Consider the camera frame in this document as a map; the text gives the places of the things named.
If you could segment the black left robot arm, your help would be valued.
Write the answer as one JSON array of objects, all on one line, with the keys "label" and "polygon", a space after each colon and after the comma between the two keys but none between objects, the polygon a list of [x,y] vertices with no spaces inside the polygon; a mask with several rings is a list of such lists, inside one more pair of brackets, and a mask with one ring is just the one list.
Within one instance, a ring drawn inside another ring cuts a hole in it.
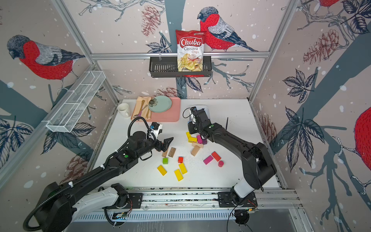
[{"label": "black left robot arm", "polygon": [[77,218],[96,209],[110,207],[127,196],[121,184],[92,194],[91,191],[105,182],[134,167],[142,156],[152,150],[166,151],[173,138],[158,140],[162,125],[153,122],[147,125],[147,132],[128,133],[125,143],[105,162],[92,171],[72,181],[58,185],[56,182],[45,187],[37,206],[26,216],[23,229],[27,232],[62,232]]}]

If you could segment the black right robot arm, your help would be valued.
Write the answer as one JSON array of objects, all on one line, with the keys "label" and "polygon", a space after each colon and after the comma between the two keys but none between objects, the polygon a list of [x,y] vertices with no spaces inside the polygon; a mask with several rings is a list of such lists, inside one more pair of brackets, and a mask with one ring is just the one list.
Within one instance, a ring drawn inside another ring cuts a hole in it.
[{"label": "black right robot arm", "polygon": [[253,144],[228,132],[218,123],[212,123],[204,109],[193,106],[190,110],[188,130],[202,138],[219,144],[236,155],[242,162],[243,179],[231,188],[226,197],[219,200],[220,207],[243,206],[249,202],[248,195],[263,190],[263,185],[274,177],[277,169],[267,147],[263,143]]}]

